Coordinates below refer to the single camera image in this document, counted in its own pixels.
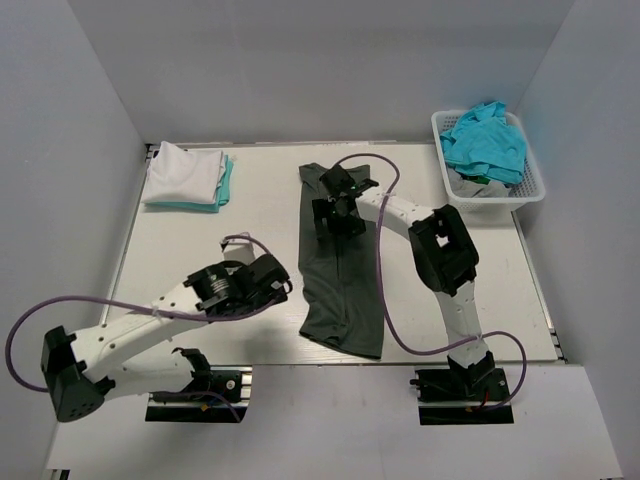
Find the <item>dark grey t-shirt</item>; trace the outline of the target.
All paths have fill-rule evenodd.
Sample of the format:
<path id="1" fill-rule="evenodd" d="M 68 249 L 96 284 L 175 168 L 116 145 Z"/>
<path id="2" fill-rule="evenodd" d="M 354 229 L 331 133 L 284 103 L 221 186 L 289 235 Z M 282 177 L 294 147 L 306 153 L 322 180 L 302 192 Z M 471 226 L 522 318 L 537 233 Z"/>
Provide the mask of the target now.
<path id="1" fill-rule="evenodd" d="M 333 350 L 379 360 L 384 340 L 384 315 L 376 283 L 375 224 L 363 234 L 318 240 L 312 201 L 327 196 L 320 176 L 326 168 L 299 167 L 298 268 L 309 310 L 299 334 Z"/>

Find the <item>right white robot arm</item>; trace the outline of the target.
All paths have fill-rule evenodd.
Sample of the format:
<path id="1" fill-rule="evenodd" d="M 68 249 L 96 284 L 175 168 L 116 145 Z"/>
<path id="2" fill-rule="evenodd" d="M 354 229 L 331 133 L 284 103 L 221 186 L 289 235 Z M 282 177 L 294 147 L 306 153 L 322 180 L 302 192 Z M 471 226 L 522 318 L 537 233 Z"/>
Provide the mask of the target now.
<path id="1" fill-rule="evenodd" d="M 458 210 L 447 204 L 431 209 L 371 187 L 314 199 L 312 211 L 317 236 L 353 238 L 364 232 L 366 221 L 375 224 L 375 273 L 384 319 L 396 343 L 414 356 L 447 355 L 453 390 L 472 399 L 484 391 L 495 361 L 479 322 L 475 304 L 479 254 Z M 448 344 L 420 351 L 401 340 L 384 296 L 381 234 L 388 229 L 406 239 L 419 279 L 434 293 Z"/>

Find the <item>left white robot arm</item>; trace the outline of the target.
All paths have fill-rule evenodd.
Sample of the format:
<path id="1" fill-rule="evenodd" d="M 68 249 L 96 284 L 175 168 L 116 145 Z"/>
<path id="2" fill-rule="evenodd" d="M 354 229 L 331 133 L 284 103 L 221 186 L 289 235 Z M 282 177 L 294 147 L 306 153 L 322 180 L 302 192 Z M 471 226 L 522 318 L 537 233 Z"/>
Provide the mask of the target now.
<path id="1" fill-rule="evenodd" d="M 80 420 L 106 401 L 150 393 L 162 402 L 232 406 L 240 382 L 212 370 L 196 348 L 173 347 L 155 359 L 150 350 L 212 323 L 250 318 L 286 301 L 289 273 L 271 254 L 249 264 L 224 260 L 186 277 L 150 305 L 125 305 L 125 314 L 102 326 L 44 336 L 41 369 L 56 418 Z"/>

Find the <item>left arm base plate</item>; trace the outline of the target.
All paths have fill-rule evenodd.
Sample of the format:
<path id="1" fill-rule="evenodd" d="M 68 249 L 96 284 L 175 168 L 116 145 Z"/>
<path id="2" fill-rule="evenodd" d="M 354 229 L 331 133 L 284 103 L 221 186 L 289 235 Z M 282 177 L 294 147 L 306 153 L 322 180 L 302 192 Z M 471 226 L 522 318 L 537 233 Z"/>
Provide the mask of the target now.
<path id="1" fill-rule="evenodd" d="M 212 367 L 201 389 L 185 393 L 152 393 L 145 421 L 160 423 L 236 424 L 247 412 L 252 387 L 251 367 Z"/>

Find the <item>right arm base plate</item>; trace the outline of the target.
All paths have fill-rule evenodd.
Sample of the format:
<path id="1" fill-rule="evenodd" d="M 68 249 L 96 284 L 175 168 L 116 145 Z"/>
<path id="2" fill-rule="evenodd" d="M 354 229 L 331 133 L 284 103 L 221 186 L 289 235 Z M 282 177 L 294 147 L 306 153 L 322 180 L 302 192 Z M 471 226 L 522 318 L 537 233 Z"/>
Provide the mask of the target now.
<path id="1" fill-rule="evenodd" d="M 448 369 L 420 369 L 409 384 L 416 390 L 421 426 L 507 425 L 514 423 L 505 372 L 495 369 L 467 391 Z"/>

